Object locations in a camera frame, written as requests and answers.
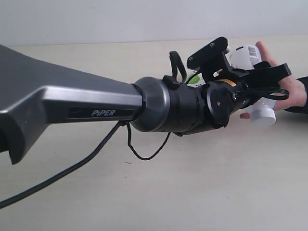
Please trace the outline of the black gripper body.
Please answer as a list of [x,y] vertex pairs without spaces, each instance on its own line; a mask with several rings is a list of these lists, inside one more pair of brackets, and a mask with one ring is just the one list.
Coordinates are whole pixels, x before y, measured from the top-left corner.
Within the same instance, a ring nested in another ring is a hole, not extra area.
[[261,87],[255,82],[256,72],[238,68],[205,72],[205,128],[215,130],[226,127],[230,115],[245,109],[261,98]]

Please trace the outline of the black sleeved forearm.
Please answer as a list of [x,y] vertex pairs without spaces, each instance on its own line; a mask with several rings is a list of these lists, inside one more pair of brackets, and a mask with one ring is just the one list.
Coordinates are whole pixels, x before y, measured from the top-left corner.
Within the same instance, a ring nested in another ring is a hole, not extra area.
[[308,114],[308,77],[288,77],[290,106],[285,109],[291,113]]

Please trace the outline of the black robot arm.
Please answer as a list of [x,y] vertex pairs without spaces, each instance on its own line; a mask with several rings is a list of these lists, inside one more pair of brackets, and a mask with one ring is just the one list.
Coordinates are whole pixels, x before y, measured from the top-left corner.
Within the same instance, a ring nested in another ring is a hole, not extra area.
[[205,84],[191,87],[172,76],[143,77],[133,84],[40,61],[0,48],[0,150],[19,163],[47,126],[59,123],[127,121],[142,132],[190,135],[227,126],[230,115],[289,76],[287,64],[267,62],[235,69],[223,46],[192,55],[187,66]]

